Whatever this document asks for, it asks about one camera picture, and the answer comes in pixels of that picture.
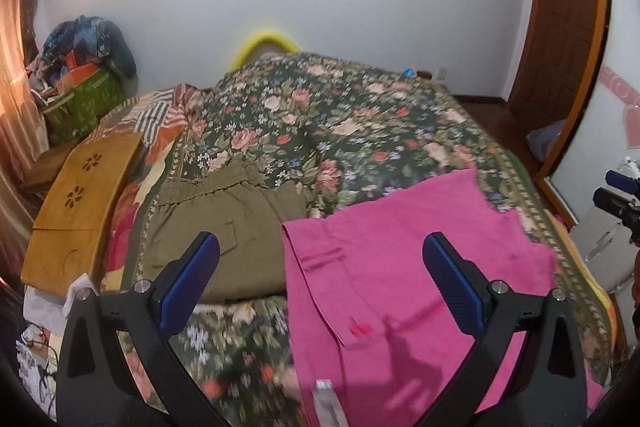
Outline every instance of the flower-shaped cutout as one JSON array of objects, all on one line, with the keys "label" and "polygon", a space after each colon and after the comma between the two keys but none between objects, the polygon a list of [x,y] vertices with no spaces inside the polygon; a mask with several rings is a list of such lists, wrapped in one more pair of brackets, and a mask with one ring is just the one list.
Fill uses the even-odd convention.
[{"label": "flower-shaped cutout", "polygon": [[66,195],[65,206],[68,208],[73,208],[75,204],[82,199],[82,194],[84,194],[84,187],[76,185],[76,188],[74,188],[72,192],[69,192]]},{"label": "flower-shaped cutout", "polygon": [[91,158],[87,158],[87,161],[82,166],[82,169],[89,172],[93,167],[97,167],[99,165],[101,158],[101,154],[95,153],[93,156],[91,156]]}]

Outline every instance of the wooden door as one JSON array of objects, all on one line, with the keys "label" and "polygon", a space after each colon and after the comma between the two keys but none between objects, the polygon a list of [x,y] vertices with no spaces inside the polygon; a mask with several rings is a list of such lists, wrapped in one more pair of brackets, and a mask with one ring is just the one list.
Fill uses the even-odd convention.
[{"label": "wooden door", "polygon": [[528,133],[569,115],[590,54],[598,0],[534,0],[509,107]]}]

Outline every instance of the elastic waistband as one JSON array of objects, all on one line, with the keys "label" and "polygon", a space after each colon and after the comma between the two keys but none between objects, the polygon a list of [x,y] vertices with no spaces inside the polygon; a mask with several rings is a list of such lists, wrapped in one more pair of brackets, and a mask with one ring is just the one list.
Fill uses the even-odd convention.
[{"label": "elastic waistband", "polygon": [[204,178],[165,181],[160,189],[158,204],[182,203],[243,182],[267,188],[255,163],[233,159],[222,169],[210,172]]}]

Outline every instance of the door frame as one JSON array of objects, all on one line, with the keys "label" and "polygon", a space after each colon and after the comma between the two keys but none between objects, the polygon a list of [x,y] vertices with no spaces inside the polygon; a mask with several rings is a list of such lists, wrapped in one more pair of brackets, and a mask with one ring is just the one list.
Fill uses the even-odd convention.
[{"label": "door frame", "polygon": [[[525,39],[524,48],[522,51],[522,58],[520,59],[520,65],[518,72],[516,73],[516,79],[513,83],[513,89],[509,96],[508,105],[513,104],[513,100],[518,92],[518,84],[522,83],[522,77],[524,75],[524,66],[529,58],[530,48],[533,40],[533,33],[536,27],[536,19],[538,15],[538,6],[540,0],[533,0],[531,6],[531,16],[529,19],[529,27],[527,29],[527,37]],[[556,208],[556,211],[560,214],[564,222],[573,227],[577,224],[577,219],[572,213],[571,209],[562,201],[562,198],[555,190],[550,181],[550,176],[558,167],[562,157],[564,156],[571,140],[575,136],[575,132],[582,121],[582,116],[586,110],[586,107],[591,98],[591,93],[595,87],[595,83],[600,71],[600,65],[602,63],[602,55],[604,54],[604,47],[607,41],[607,31],[609,28],[609,13],[610,13],[611,0],[598,0],[596,4],[596,20],[593,28],[593,37],[591,39],[591,47],[589,50],[589,56],[587,63],[584,67],[582,79],[580,80],[580,87],[576,94],[574,105],[572,105],[571,111],[566,119],[566,124],[558,140],[556,141],[553,149],[546,158],[542,169],[535,176],[534,181],[540,188],[543,194],[549,199],[551,204]]]}]

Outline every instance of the yellow arch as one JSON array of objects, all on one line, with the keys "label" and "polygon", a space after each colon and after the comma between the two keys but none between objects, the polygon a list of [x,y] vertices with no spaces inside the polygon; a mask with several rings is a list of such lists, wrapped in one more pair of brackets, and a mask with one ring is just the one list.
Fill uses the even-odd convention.
[{"label": "yellow arch", "polygon": [[285,37],[280,32],[277,32],[276,30],[260,30],[254,33],[244,46],[242,46],[240,52],[236,55],[236,58],[231,64],[231,69],[229,71],[234,71],[244,66],[251,54],[256,51],[258,47],[267,43],[276,44],[287,53],[300,52],[300,48],[295,44],[295,42]]}]

